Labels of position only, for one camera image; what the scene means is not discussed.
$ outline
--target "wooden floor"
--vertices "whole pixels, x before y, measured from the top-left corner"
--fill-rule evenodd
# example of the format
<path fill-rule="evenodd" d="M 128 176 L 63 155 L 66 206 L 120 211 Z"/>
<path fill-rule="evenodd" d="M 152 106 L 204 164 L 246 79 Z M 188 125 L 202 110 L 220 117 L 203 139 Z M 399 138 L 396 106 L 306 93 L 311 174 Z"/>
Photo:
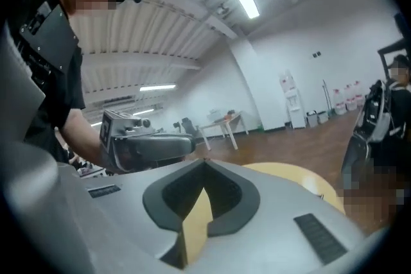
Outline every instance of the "wooden floor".
<path fill-rule="evenodd" d="M 211 141 L 211 151 L 204 143 L 199 144 L 190 158 L 207 157 L 239 165 L 256 162 L 294 164 L 314 171 L 337 189 L 342 159 L 357 115 L 357 112 L 350 112 L 337 116 L 315 128 L 237 135 L 238 151 L 234 150 L 230 138 L 220 137 Z M 392 219 L 387 211 L 379 209 L 381 200 L 371 200 L 367 195 L 349 200 L 344 198 L 345 211 L 366 234 L 388 225 Z"/>

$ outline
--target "trash bin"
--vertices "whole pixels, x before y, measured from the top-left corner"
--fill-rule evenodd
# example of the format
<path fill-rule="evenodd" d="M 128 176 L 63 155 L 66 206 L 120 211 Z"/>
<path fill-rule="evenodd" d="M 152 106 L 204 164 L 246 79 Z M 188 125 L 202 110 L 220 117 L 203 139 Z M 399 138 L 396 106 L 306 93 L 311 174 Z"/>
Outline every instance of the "trash bin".
<path fill-rule="evenodd" d="M 326 123 L 328 121 L 328 113 L 326 111 L 322 111 L 318 113 L 319 116 L 319 123 Z"/>
<path fill-rule="evenodd" d="M 308 124 L 311 128 L 318 126 L 319 118 L 316 111 L 307 112 Z"/>

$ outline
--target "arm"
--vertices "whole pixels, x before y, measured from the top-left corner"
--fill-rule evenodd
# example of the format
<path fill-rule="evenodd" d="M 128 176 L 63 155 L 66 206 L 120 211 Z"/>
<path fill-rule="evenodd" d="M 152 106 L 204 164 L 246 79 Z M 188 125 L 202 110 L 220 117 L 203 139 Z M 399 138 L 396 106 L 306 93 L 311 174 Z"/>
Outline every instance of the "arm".
<path fill-rule="evenodd" d="M 103 165 L 99 134 L 83 117 L 81 110 L 70 110 L 61 134 L 76 154 L 97 166 Z"/>
<path fill-rule="evenodd" d="M 75 155 L 73 158 L 69 160 L 69 164 L 73 164 L 74 161 L 78 160 L 78 155 Z"/>

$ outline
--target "yellow surface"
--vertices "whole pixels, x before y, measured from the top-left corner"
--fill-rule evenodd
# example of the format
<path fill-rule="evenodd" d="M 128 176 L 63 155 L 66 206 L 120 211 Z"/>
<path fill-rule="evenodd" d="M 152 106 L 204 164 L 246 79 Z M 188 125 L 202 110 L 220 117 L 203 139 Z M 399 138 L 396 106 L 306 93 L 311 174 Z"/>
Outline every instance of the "yellow surface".
<path fill-rule="evenodd" d="M 294 166 L 292 164 L 280 164 L 278 162 L 247 164 L 243 167 L 259 171 L 260 173 L 266 173 L 292 180 L 293 182 L 304 186 L 307 190 L 314 194 L 323 194 L 325 201 L 345 214 L 343 203 L 337 196 L 334 188 L 320 175 L 313 173 L 308 169 Z"/>
<path fill-rule="evenodd" d="M 247 164 L 244 167 L 292 180 L 315 194 L 323 194 L 325 201 L 345 214 L 344 206 L 334 188 L 325 179 L 310 170 L 277 162 Z M 193 210 L 183 222 L 188 264 L 192 264 L 198 259 L 201 249 L 207 241 L 207 224 L 212 220 L 210 201 L 206 191 L 203 190 Z"/>

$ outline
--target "white table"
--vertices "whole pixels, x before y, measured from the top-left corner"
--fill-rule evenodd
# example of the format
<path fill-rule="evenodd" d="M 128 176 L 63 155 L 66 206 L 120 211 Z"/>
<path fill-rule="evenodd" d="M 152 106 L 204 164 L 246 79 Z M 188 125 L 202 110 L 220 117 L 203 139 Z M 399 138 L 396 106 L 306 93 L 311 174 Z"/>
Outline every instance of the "white table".
<path fill-rule="evenodd" d="M 231 116 L 231 118 L 228 119 L 228 120 L 223 120 L 223 121 L 220 121 L 220 122 L 218 122 L 218 123 L 209 124 L 209 125 L 207 125 L 207 126 L 203 126 L 203 127 L 200 127 L 200 128 L 199 128 L 200 133 L 201 133 L 201 135 L 202 135 L 202 137 L 203 137 L 203 139 L 204 139 L 205 145 L 207 146 L 207 150 L 210 151 L 210 150 L 211 150 L 211 147 L 210 147 L 210 144 L 208 143 L 208 140 L 207 140 L 207 137 L 206 137 L 206 135 L 205 135 L 205 133 L 204 133 L 204 130 L 207 129 L 207 128 L 212 128 L 212 127 L 217 127 L 217 126 L 220 126 L 220 127 L 221 127 L 221 130 L 222 130 L 222 132 L 223 132 L 223 138 L 225 138 L 225 134 L 226 134 L 226 133 L 228 133 L 228 134 L 230 135 L 231 142 L 232 142 L 232 145 L 234 146 L 234 149 L 235 149 L 235 150 L 238 150 L 238 146 L 237 146 L 236 140 L 234 139 L 234 135 L 232 134 L 232 130 L 231 130 L 231 127 L 230 127 L 230 122 L 233 121 L 233 120 L 235 120 L 235 119 L 237 119 L 238 117 L 240 117 L 240 121 L 241 121 L 241 124 L 242 124 L 243 127 L 244 127 L 245 133 L 248 135 L 248 134 L 249 134 L 249 131 L 247 130 L 247 127 L 246 127 L 245 124 L 244 124 L 244 120 L 243 120 L 243 116 L 241 115 L 241 112 L 234 113 L 234 114 Z"/>

